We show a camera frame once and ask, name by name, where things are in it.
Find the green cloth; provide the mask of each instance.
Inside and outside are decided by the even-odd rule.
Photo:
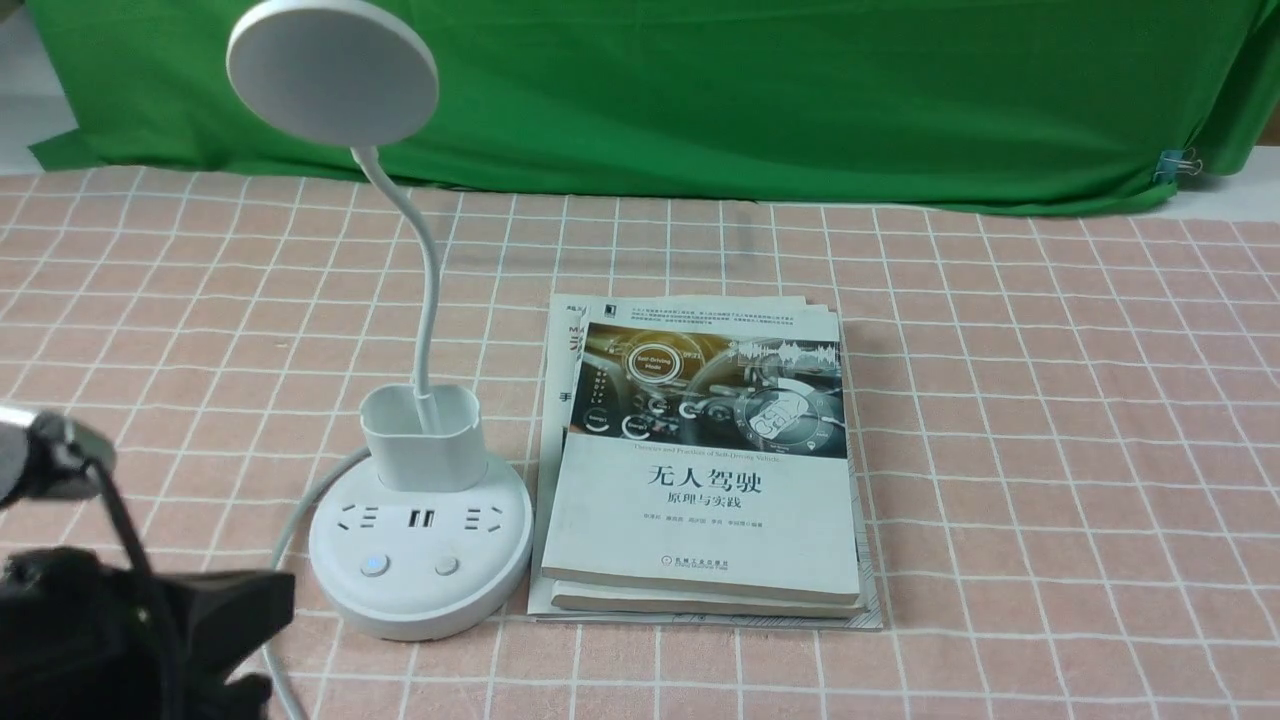
[[[1234,172],[1280,99],[1280,0],[378,0],[434,120],[383,150],[492,191],[1138,211],[1161,152]],[[28,0],[81,129],[50,169],[356,177],[237,100],[251,0]]]

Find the pen holder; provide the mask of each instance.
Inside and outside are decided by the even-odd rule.
[[[388,384],[360,404],[360,427],[383,484],[398,492],[460,492],[489,465],[480,401],[458,386],[433,386],[434,427],[422,430],[413,386]]]

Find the book cover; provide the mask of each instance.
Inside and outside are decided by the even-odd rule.
[[[856,602],[835,315],[607,304],[584,342],[544,575]]]

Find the white lamp head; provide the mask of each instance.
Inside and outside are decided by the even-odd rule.
[[[266,0],[236,23],[227,76],[257,117],[321,145],[376,147],[422,128],[435,59],[403,20],[364,0]]]

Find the stack of books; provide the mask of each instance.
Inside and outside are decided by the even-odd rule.
[[[552,297],[529,614],[882,626],[840,318]]]

